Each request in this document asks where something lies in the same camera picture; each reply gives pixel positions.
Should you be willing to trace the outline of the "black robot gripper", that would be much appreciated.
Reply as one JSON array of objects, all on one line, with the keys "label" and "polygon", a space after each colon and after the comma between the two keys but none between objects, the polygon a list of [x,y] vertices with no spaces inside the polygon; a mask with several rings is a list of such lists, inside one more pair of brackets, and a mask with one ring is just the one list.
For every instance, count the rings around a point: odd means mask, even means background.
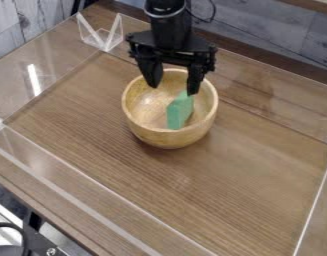
[{"label": "black robot gripper", "polygon": [[168,63],[188,68],[186,94],[194,95],[204,72],[215,70],[216,47],[192,32],[189,6],[189,0],[145,0],[149,29],[128,33],[125,40],[148,86],[158,86]]}]

